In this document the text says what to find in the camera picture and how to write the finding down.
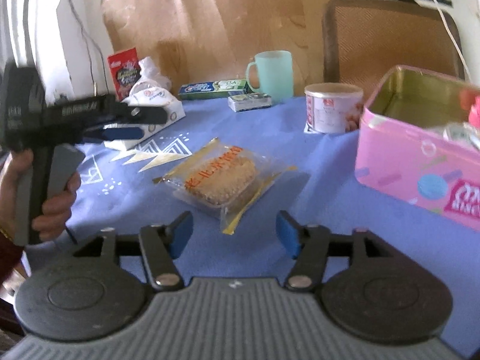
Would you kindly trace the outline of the person's left hand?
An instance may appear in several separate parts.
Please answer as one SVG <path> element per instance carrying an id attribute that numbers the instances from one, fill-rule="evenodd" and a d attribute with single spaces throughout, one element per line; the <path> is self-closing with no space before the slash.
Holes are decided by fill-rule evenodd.
<path id="1" fill-rule="evenodd" d="M 84 158 L 69 145 L 7 156 L 1 169 L 1 232 L 9 241 L 35 245 L 64 231 L 80 187 L 77 168 Z"/>

